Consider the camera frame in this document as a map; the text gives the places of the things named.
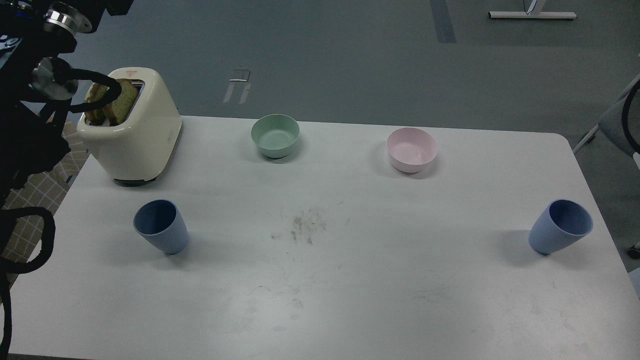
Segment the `black robot arm left side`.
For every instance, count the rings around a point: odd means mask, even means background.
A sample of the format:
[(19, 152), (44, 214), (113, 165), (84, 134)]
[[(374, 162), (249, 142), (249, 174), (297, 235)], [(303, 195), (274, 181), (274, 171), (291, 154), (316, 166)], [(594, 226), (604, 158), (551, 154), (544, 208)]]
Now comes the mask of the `black robot arm left side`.
[(53, 169), (70, 151), (62, 137), (69, 113), (102, 109), (122, 86), (97, 71), (74, 68), (62, 54), (78, 34), (93, 34), (103, 14), (125, 16), (131, 0), (1, 2), (1, 200), (33, 174)]

